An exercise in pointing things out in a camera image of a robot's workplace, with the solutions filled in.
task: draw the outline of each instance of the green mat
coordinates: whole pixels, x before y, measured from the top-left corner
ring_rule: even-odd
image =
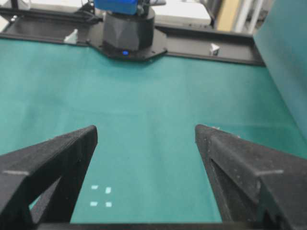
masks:
[[[276,0],[255,36],[261,55],[307,138],[307,1]]]
[[[72,222],[221,221],[194,141],[198,123],[307,153],[263,67],[121,62],[91,48],[0,40],[0,69],[0,153],[98,128]]]

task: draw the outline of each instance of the table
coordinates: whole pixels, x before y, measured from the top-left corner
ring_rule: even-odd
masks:
[[[89,47],[12,40],[0,50],[0,154],[98,128],[72,222],[221,221],[194,140],[199,123],[307,156],[265,67],[123,62]]]

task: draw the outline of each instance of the small white block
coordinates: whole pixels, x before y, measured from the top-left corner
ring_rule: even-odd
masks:
[[[96,207],[96,206],[98,205],[98,202],[96,202],[96,201],[91,201],[90,205],[91,205],[92,207]]]
[[[110,194],[112,191],[112,188],[111,187],[106,187],[106,194]]]
[[[210,48],[211,55],[214,55],[214,56],[218,55],[219,50],[220,50],[220,47],[218,45],[211,43],[211,48]]]
[[[106,202],[106,207],[112,207],[112,202]]]
[[[9,22],[5,18],[0,16],[0,32],[2,32],[8,24]]]
[[[70,35],[66,36],[64,43],[66,44],[77,44],[78,42],[78,30],[75,29]]]

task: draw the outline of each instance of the blue robot part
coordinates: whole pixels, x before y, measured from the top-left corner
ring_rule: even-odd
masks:
[[[138,0],[94,0],[94,4],[100,10],[134,15],[137,12]]]

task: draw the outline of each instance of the teal cloth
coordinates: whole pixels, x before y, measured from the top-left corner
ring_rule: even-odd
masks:
[[[276,0],[255,41],[278,90],[307,138],[306,9],[306,0]]]
[[[198,123],[306,157],[264,67],[122,62],[89,47],[11,40],[0,50],[0,153],[98,128],[72,222],[221,221],[194,140]]]

